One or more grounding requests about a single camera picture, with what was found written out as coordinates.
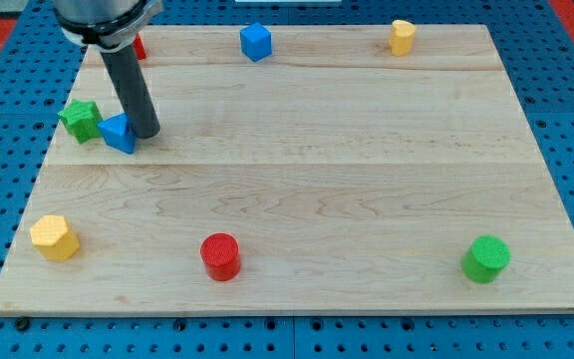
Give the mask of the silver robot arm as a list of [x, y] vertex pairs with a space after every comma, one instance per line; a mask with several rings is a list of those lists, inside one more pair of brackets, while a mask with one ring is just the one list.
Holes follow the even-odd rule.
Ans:
[[163, 11], [161, 0], [53, 0], [63, 34], [78, 46], [113, 53]]

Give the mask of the red block behind arm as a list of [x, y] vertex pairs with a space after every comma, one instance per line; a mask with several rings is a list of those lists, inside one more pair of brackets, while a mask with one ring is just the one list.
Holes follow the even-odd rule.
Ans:
[[135, 39], [133, 41], [133, 47], [135, 49], [137, 59], [144, 60], [146, 58], [146, 51], [140, 34], [136, 34]]

